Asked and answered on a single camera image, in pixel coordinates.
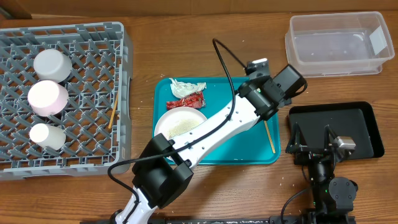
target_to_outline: crumpled white tissue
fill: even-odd
[[[174,80],[172,78],[170,78],[170,80],[172,81],[172,83],[170,84],[172,93],[178,99],[182,99],[188,96],[189,94],[202,91],[206,88],[206,83],[192,84],[192,83],[178,82],[177,80]]]

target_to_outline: white sticker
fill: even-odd
[[[371,39],[373,52],[375,55],[387,47],[386,37],[384,36],[381,26],[379,26],[369,37]]]

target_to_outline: wooden stick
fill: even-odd
[[[111,121],[109,122],[109,125],[108,125],[109,129],[112,128],[114,113],[116,112],[116,108],[118,107],[118,98],[119,98],[119,90],[118,90],[118,93],[116,94],[116,99],[114,101],[114,106],[113,106],[112,115],[111,115]]]
[[[269,143],[271,144],[272,152],[275,154],[276,153],[275,147],[274,147],[274,143],[272,143],[272,138],[271,138],[271,134],[269,133],[267,121],[265,121],[265,124],[266,124],[267,134],[268,134],[268,138],[269,138]]]

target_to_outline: gray basket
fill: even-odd
[[[110,165],[130,158],[132,42],[120,22],[0,29],[0,46],[0,180],[106,174]],[[34,58],[45,49],[59,50],[73,62],[60,83],[68,90],[68,104],[48,118],[34,114],[27,101],[39,80]],[[118,91],[117,123],[108,129]],[[34,144],[29,131],[37,123],[64,129],[65,145],[56,151]]]

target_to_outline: blue tray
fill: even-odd
[[[237,89],[248,78],[232,78]],[[231,101],[231,87],[226,78],[178,78],[180,82],[200,83],[206,82],[207,88],[203,91],[206,106],[199,109],[207,118],[213,116]],[[154,119],[152,136],[157,121],[166,113],[166,101],[178,100],[173,96],[169,79],[161,80],[155,89]],[[272,153],[271,145],[264,123],[258,123],[248,131],[244,131],[226,141],[212,153],[207,155],[200,165],[251,165],[271,164],[280,156],[279,123],[275,114],[268,120],[268,128],[275,147]]]

